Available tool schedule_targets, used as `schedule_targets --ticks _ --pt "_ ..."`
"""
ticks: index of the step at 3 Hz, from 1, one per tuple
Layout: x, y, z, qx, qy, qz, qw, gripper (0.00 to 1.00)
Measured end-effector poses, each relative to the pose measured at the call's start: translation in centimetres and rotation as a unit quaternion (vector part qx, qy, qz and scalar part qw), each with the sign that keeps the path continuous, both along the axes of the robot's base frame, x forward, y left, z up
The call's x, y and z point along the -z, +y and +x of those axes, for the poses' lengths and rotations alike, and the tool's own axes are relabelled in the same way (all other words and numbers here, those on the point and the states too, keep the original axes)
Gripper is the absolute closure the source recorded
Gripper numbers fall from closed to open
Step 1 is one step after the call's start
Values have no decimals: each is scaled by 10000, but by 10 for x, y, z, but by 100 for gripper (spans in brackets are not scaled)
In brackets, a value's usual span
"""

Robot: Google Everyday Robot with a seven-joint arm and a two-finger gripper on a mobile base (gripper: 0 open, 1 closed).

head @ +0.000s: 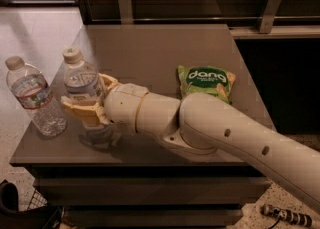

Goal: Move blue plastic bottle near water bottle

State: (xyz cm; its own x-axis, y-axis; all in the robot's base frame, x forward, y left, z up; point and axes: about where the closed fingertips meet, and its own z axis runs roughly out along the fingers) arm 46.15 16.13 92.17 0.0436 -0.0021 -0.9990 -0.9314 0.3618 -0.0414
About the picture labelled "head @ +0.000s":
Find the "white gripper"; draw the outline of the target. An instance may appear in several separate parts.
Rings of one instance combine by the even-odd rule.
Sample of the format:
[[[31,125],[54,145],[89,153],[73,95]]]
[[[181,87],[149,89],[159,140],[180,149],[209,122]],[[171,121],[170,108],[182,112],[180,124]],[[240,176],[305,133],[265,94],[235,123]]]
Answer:
[[[138,108],[149,93],[148,89],[132,83],[120,85],[116,78],[102,73],[99,78],[104,92],[108,94],[104,107],[98,101],[76,101],[67,96],[61,97],[62,107],[86,127],[98,127],[109,122],[117,133],[135,134]]]

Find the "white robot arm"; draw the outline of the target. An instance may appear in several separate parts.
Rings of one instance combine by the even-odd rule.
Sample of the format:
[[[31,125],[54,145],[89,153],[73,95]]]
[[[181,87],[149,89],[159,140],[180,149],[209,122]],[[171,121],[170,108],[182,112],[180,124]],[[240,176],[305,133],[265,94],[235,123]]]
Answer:
[[[104,124],[122,134],[147,134],[191,161],[217,149],[251,165],[312,210],[320,211],[320,154],[285,137],[206,93],[179,100],[122,84],[101,74],[105,99],[61,98],[64,109],[88,125]]]

